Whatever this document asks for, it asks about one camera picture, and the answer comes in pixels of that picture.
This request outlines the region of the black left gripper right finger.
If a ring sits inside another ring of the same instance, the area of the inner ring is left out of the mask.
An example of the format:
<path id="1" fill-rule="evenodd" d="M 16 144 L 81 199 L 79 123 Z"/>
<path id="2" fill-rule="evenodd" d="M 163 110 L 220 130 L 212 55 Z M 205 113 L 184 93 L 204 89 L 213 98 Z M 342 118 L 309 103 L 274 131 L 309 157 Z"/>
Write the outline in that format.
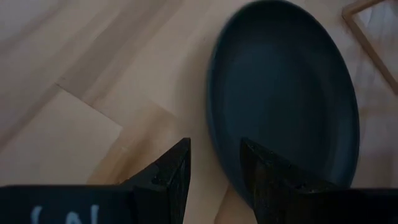
<path id="1" fill-rule="evenodd" d="M 258 223 L 397 223 L 397 189 L 346 189 L 247 138 L 244 184 Z"/>

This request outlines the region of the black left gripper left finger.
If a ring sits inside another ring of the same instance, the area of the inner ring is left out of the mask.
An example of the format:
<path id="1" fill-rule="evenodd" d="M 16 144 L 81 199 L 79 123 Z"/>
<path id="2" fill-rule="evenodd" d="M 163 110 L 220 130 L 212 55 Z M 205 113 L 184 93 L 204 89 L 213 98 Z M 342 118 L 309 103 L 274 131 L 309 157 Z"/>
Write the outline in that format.
<path id="1" fill-rule="evenodd" d="M 183 223 L 190 139 L 115 185 L 1 187 L 1 223 Z"/>

